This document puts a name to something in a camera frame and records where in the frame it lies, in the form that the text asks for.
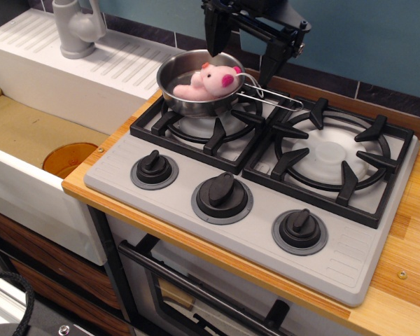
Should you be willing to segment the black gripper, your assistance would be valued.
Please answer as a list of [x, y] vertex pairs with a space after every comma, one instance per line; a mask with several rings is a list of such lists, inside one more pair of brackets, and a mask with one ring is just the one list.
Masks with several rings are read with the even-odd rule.
[[266, 86], [291, 58], [300, 56], [312, 26], [289, 1], [203, 1], [206, 48], [223, 52], [238, 28], [267, 44], [258, 82]]

